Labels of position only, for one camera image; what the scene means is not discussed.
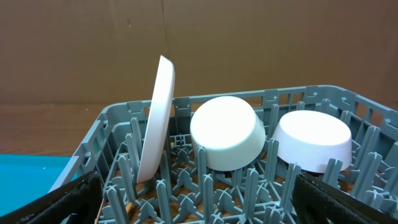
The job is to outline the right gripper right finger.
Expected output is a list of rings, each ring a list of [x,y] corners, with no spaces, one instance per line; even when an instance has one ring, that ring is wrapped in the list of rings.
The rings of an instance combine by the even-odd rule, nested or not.
[[[378,224],[392,218],[308,173],[296,176],[292,204],[299,223]]]

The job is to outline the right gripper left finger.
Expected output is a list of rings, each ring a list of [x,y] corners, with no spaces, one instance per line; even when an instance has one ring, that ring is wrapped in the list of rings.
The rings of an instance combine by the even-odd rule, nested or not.
[[[103,198],[103,183],[97,171],[49,192],[33,202],[1,217],[1,223],[94,223]]]

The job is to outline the pink bowl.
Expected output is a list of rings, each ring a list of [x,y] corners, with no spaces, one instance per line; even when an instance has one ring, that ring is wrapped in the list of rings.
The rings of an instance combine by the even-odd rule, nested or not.
[[[279,142],[278,157],[303,170],[324,173],[330,159],[345,170],[352,163],[352,136],[347,124],[318,111],[297,110],[281,117],[272,135]]]

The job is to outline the pink round plate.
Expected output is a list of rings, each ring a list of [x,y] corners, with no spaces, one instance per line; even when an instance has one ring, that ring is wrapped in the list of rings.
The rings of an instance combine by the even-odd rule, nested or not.
[[[160,56],[147,121],[137,182],[151,179],[156,173],[164,150],[174,95],[175,69],[173,63]]]

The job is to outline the white bowl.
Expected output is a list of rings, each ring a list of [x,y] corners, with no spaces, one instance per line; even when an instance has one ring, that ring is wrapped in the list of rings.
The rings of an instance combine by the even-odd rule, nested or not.
[[[206,166],[217,171],[243,168],[263,150],[266,132],[252,106],[235,96],[213,98],[194,112],[190,134],[195,152],[204,147]]]

